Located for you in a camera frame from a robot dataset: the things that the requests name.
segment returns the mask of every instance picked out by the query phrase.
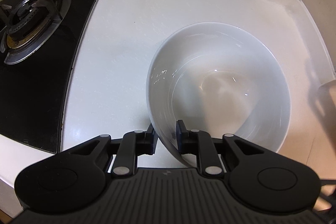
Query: white countertop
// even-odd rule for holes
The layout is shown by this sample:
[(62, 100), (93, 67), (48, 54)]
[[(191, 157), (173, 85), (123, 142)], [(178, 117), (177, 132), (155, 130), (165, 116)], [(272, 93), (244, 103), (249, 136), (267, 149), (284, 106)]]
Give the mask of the white countertop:
[[(121, 138), (145, 130), (150, 123), (146, 76), (155, 51), (176, 30), (201, 21), (242, 28), (276, 57), (292, 104), (280, 153), (306, 164), (317, 132), (323, 131), (309, 97), (319, 85), (291, 13), (266, 0), (98, 0), (68, 90), (62, 148), (100, 134)], [(13, 186), (23, 168), (50, 155), (0, 135), (0, 179)], [(155, 155), (140, 156), (138, 165), (182, 166), (160, 142)]]

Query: silver screw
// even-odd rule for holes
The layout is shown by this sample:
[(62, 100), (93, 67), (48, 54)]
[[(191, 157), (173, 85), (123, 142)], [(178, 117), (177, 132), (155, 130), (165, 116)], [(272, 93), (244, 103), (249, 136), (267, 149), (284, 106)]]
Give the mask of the silver screw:
[(127, 168), (126, 166), (118, 166), (113, 169), (113, 173), (115, 173), (116, 175), (126, 175), (129, 173), (129, 168)]
[(218, 167), (218, 166), (208, 166), (205, 169), (205, 172), (208, 173), (209, 175), (218, 175), (222, 172), (223, 170)]

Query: glossy ceramic bowl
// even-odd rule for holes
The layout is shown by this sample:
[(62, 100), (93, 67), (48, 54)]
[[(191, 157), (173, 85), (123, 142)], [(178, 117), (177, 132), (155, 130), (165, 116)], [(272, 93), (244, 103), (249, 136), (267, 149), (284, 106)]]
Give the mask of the glossy ceramic bowl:
[(189, 130), (215, 138), (232, 133), (277, 152), (290, 117), (289, 91), (275, 57), (248, 32), (217, 22), (184, 27), (164, 41), (149, 68), (147, 107), (161, 141), (182, 162), (179, 119)]

